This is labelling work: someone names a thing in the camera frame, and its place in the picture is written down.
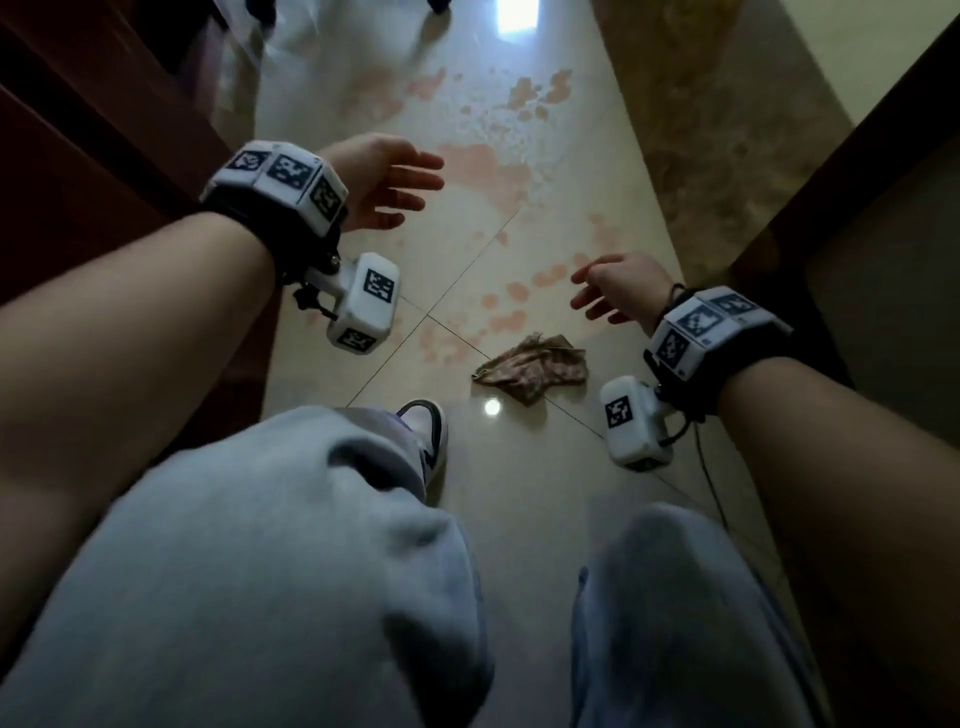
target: shoe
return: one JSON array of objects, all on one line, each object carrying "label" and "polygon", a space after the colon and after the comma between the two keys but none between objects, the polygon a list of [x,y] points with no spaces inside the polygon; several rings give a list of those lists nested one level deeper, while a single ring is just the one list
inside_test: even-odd
[{"label": "shoe", "polygon": [[408,401],[397,410],[396,415],[410,427],[420,441],[423,482],[429,488],[433,476],[446,462],[446,415],[432,400]]}]

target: forearm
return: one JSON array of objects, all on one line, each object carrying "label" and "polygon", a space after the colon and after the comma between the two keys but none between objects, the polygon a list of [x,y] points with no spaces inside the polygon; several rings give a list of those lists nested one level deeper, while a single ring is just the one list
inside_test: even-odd
[{"label": "forearm", "polygon": [[957,674],[960,456],[788,359],[733,377],[719,412],[771,518],[928,703]]},{"label": "forearm", "polygon": [[273,286],[266,248],[205,213],[0,309],[0,483],[106,505],[180,430]]}]

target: finger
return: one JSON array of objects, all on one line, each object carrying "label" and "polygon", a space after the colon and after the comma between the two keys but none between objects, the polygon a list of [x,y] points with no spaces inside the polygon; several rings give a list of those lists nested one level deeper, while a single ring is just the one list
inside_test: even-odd
[{"label": "finger", "polygon": [[600,303],[595,303],[587,309],[587,319],[588,321],[595,321],[601,316],[606,316],[611,311],[613,311],[613,306],[608,303],[607,299],[602,299]]},{"label": "finger", "polygon": [[426,207],[426,201],[420,195],[412,195],[389,187],[377,190],[372,196],[376,207],[392,207],[393,209],[411,209],[415,212]]},{"label": "finger", "polygon": [[579,311],[588,303],[593,303],[603,294],[600,293],[600,289],[595,285],[589,285],[584,288],[580,293],[570,299],[570,308],[575,311]]},{"label": "finger", "polygon": [[599,263],[619,263],[623,260],[622,253],[607,253],[606,255],[601,255],[596,260],[592,260],[583,268],[580,268],[573,272],[573,275],[570,276],[571,283],[584,283],[587,281],[587,273],[594,265]]},{"label": "finger", "polygon": [[432,152],[421,152],[410,139],[383,134],[378,141],[380,148],[391,164],[405,164],[408,167],[422,167],[423,169],[444,168],[443,157]]},{"label": "finger", "polygon": [[407,189],[443,189],[444,178],[432,172],[423,172],[420,169],[406,167],[391,167],[387,172],[384,184],[388,187],[405,187]]},{"label": "finger", "polygon": [[406,218],[399,212],[375,212],[365,227],[372,231],[391,231],[403,225],[404,220]]}]

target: wall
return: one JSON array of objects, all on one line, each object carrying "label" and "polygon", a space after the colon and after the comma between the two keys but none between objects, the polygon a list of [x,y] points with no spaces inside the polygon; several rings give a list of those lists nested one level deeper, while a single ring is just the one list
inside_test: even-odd
[{"label": "wall", "polygon": [[960,447],[960,136],[830,240],[807,282],[857,389]]}]

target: hand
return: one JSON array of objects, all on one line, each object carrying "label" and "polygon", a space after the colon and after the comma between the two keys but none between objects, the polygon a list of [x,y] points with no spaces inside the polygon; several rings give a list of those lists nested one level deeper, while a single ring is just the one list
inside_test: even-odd
[{"label": "hand", "polygon": [[427,169],[443,169],[444,159],[400,136],[366,133],[339,141],[318,154],[326,159],[349,191],[349,215],[343,232],[366,228],[388,231],[403,225],[401,212],[378,207],[420,211],[426,202],[404,189],[443,189],[444,180]]},{"label": "hand", "polygon": [[593,321],[615,313],[611,324],[636,321],[653,336],[657,318],[670,303],[674,280],[663,266],[644,253],[601,255],[574,273],[570,280],[587,287],[573,297],[570,307],[579,310],[588,303],[587,318]]}]

